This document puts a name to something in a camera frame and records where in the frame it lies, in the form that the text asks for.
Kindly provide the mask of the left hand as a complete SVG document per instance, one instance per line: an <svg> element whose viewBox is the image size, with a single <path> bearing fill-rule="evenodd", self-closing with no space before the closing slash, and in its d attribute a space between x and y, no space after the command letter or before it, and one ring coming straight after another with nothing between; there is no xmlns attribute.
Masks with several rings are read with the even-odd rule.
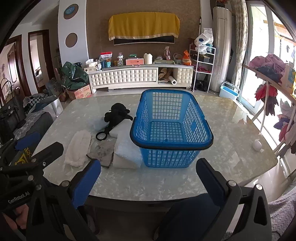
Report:
<svg viewBox="0 0 296 241"><path fill-rule="evenodd" d="M28 218L29 207L27 206L27 204L24 204L18 207L15 210L15 212L17 216L15 220L11 219L4 213L3 213L3 217L5 218L7 224L10 226L10 228L13 231L16 231L18 227L20 227L22 230L25 230L27 228L27 218Z"/></svg>

